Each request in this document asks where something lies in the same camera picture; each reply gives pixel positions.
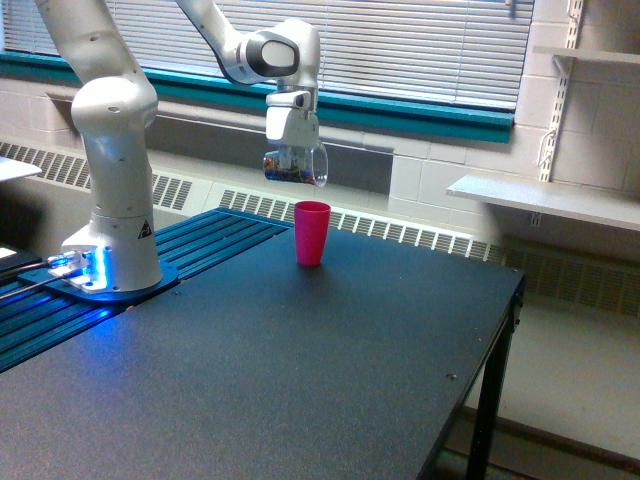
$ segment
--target table leg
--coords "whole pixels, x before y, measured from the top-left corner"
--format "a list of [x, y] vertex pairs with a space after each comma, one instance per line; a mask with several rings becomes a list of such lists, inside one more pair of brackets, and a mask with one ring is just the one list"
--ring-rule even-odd
[[509, 357], [511, 335], [513, 334], [513, 312], [509, 315], [510, 321], [507, 322], [502, 333], [500, 333], [500, 337], [484, 367], [476, 425], [473, 431], [473, 440], [471, 441], [469, 463], [467, 464], [467, 480], [483, 479], [487, 470], [493, 430], [498, 417], [504, 373], [507, 368], [507, 358]]

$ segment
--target heating vent grille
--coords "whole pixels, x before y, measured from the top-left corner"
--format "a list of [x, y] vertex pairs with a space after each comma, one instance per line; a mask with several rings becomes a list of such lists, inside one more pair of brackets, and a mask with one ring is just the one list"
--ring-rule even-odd
[[[61, 183], [88, 190], [91, 188], [89, 165], [84, 158], [49, 152], [37, 148], [0, 142], [0, 156], [39, 167], [38, 177], [53, 183]], [[193, 182], [153, 175], [153, 204], [181, 211], [189, 197]]]
[[[219, 206], [293, 222], [292, 201], [226, 189]], [[332, 210], [330, 225], [356, 234], [522, 268], [527, 272], [527, 293], [634, 317], [639, 313], [640, 268], [562, 258], [552, 251], [506, 248], [469, 235], [343, 209]]]

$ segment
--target shelf bracket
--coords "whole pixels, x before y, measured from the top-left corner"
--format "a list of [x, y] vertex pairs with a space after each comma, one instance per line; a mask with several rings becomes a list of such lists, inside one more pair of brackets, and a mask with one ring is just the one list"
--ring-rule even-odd
[[538, 228], [542, 223], [542, 214], [540, 212], [531, 212], [531, 217], [529, 217], [529, 226], [533, 228]]
[[[583, 8], [584, 0], [568, 0], [567, 2], [567, 15], [570, 21], [565, 48], [575, 49], [578, 45]], [[538, 166], [540, 167], [538, 180], [541, 182], [551, 181], [553, 161], [556, 156], [556, 147], [560, 137], [560, 127], [562, 125], [567, 93], [569, 91], [569, 81], [571, 80], [574, 63], [573, 59], [562, 59], [557, 55], [553, 56], [553, 62], [558, 67], [559, 78], [551, 121], [547, 133], [542, 137], [540, 150], [538, 152]]]
[[569, 77], [571, 75], [573, 60], [573, 58], [561, 57], [560, 55], [553, 56], [553, 63], [563, 77]]

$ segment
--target red plastic cup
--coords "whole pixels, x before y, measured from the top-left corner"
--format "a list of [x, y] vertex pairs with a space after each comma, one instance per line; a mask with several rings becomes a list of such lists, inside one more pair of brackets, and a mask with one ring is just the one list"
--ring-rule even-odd
[[296, 258], [300, 265], [317, 267], [329, 230], [331, 207], [322, 202], [298, 202], [295, 209]]

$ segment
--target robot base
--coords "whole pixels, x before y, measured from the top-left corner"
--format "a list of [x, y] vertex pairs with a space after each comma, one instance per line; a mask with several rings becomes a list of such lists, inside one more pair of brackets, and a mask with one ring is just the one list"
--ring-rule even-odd
[[[167, 262], [160, 262], [160, 270], [162, 272], [162, 280], [152, 287], [132, 292], [104, 292], [104, 293], [86, 293], [79, 288], [73, 287], [64, 280], [52, 282], [43, 285], [42, 288], [53, 290], [61, 295], [72, 297], [85, 302], [97, 304], [118, 304], [118, 305], [137, 305], [148, 298], [168, 290], [177, 285], [179, 282], [178, 269]], [[32, 272], [24, 273], [18, 277], [25, 283], [35, 284], [51, 279], [51, 274], [47, 268], [40, 268]]]

